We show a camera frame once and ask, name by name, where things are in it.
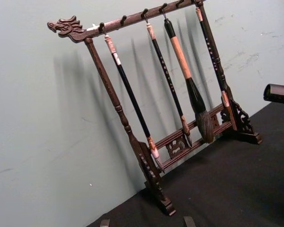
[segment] pale green wall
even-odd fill
[[[46,23],[76,15],[87,28],[162,3],[0,1],[0,227],[84,227],[144,188],[143,175],[86,46],[59,38]],[[262,97],[266,84],[284,84],[284,0],[207,0],[205,9],[234,98],[252,115],[268,104]],[[168,17],[176,32],[182,31],[182,45],[204,95],[193,42],[212,103],[218,105],[220,92],[195,7]],[[170,45],[170,55],[166,48],[163,18],[150,22],[183,111],[192,121],[180,67]],[[180,124],[145,27],[142,22],[110,35],[158,141]],[[96,38],[95,45],[136,137],[145,142],[103,39]],[[196,130],[193,135],[199,137]],[[167,158],[164,150],[161,154]]]

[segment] metal hook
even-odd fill
[[[165,2],[162,7],[159,9],[159,12],[163,14],[164,18],[166,19],[164,8],[167,6],[167,3]]]
[[[120,22],[120,23],[121,23],[121,26],[124,25],[124,22],[125,22],[126,18],[127,18],[126,15],[124,15],[124,16],[122,17],[121,22]]]
[[[178,3],[176,3],[176,7],[178,8],[182,2],[184,2],[184,0],[180,0]]]
[[[101,22],[101,23],[99,24],[99,30],[101,30],[102,33],[104,33],[104,34],[106,35],[106,29],[105,29],[105,25],[104,25],[103,22]]]
[[[145,16],[145,14],[146,14],[147,12],[148,12],[148,9],[145,8],[145,9],[143,10],[142,14],[141,14],[141,18],[143,18],[143,19],[146,21],[146,23],[148,23],[148,19],[147,19],[147,17]]]

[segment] brush tip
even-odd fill
[[[209,113],[206,110],[202,113],[196,113],[195,121],[204,141],[206,143],[213,142],[213,122]]]

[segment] table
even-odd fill
[[[223,137],[166,174],[164,192],[177,212],[164,215],[146,189],[101,216],[110,227],[284,227],[284,104],[251,117],[262,144]]]

